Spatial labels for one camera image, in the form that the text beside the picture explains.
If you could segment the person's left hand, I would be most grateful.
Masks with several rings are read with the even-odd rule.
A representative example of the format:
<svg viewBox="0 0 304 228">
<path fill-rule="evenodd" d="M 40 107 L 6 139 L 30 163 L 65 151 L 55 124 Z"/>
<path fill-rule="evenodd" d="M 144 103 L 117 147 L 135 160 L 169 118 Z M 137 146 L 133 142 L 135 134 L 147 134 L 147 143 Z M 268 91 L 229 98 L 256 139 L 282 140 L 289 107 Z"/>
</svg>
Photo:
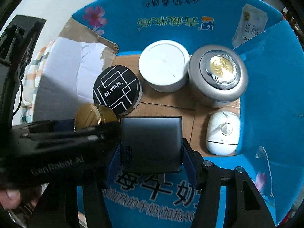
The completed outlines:
<svg viewBox="0 0 304 228">
<path fill-rule="evenodd" d="M 42 187 L 25 190 L 1 189 L 1 205 L 4 209 L 16 209 L 21 203 L 34 210 L 42 195 Z"/>
</svg>

